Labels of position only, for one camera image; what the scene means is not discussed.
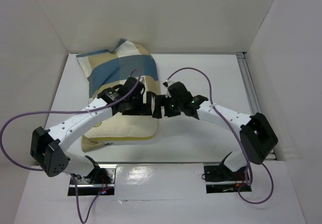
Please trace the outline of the cream quilted pillow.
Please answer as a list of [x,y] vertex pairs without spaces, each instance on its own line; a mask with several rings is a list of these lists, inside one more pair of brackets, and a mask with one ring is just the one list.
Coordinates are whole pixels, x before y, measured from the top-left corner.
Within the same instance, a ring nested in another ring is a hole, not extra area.
[[147,140],[154,137],[158,120],[151,116],[126,116],[120,113],[96,124],[84,134],[90,140]]

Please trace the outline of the blue beige patchwork pillowcase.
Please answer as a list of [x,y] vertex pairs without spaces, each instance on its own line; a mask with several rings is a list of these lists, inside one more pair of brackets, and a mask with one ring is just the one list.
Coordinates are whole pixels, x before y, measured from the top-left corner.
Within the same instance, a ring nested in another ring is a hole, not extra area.
[[[89,82],[89,101],[91,102],[102,90],[125,83],[136,68],[146,90],[160,94],[156,62],[152,55],[140,44],[121,39],[116,48],[78,54],[77,61]],[[82,137],[81,148],[89,152],[108,145],[122,145],[128,141],[97,141]]]

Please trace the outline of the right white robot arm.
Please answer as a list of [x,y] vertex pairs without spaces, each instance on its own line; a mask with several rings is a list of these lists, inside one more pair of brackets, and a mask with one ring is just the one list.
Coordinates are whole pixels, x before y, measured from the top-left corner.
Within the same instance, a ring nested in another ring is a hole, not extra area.
[[154,103],[154,118],[185,114],[230,130],[237,138],[240,150],[229,153],[220,163],[224,173],[240,172],[250,163],[262,164],[278,143],[278,137],[264,114],[243,114],[216,105],[207,97],[193,96],[181,82],[171,84],[166,94],[156,95]]

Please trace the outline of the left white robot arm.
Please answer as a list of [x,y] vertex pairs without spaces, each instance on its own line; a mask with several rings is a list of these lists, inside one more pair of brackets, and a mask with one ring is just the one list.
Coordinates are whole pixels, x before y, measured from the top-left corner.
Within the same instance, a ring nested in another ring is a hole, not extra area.
[[107,88],[98,94],[82,114],[77,114],[47,130],[36,128],[32,133],[31,156],[48,177],[69,173],[89,178],[91,181],[107,174],[89,156],[67,153],[69,147],[96,124],[116,113],[146,113],[151,115],[153,93],[148,91],[143,99],[141,90],[124,94]]

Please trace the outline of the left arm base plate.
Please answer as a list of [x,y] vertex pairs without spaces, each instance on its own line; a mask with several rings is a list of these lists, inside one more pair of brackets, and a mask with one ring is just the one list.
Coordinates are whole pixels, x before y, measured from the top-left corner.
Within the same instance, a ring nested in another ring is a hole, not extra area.
[[105,172],[99,175],[95,180],[75,176],[79,196],[96,196],[98,193],[102,196],[114,195],[116,165],[100,164],[100,168],[104,169]]

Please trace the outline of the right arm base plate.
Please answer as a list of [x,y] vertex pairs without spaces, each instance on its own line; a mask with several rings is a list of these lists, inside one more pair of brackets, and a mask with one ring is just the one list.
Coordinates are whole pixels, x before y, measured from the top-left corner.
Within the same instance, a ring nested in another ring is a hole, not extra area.
[[231,172],[224,165],[205,165],[201,178],[205,181],[206,193],[233,193],[245,185],[241,192],[251,192],[252,189],[245,182],[245,167],[237,172]]

